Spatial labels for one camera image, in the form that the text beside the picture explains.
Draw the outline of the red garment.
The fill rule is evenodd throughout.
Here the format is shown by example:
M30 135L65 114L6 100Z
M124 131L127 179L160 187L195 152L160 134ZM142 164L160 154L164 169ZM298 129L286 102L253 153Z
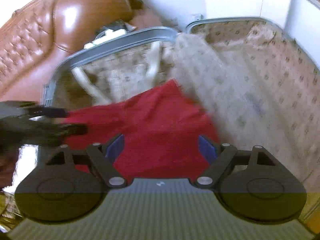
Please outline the red garment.
M71 111L64 122L88 127L86 134L66 139L73 150L123 134L125 146L114 167L128 181L194 180L209 166L199 152L199 135L219 141L209 116L173 80L124 102Z

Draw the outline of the brown leather sofa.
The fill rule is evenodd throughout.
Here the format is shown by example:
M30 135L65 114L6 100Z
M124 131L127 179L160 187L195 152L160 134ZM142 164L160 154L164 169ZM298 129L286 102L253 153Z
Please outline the brown leather sofa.
M40 101L57 66L117 20L161 25L141 0L33 0L16 10L1 27L1 100Z

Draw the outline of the grey open suitcase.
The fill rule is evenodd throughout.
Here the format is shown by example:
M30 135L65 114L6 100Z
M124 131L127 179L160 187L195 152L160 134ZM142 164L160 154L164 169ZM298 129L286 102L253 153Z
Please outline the grey open suitcase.
M267 20L204 20L183 33L153 27L82 50L57 67L42 102L70 110L120 102L170 79L223 141L263 145L319 191L319 68Z

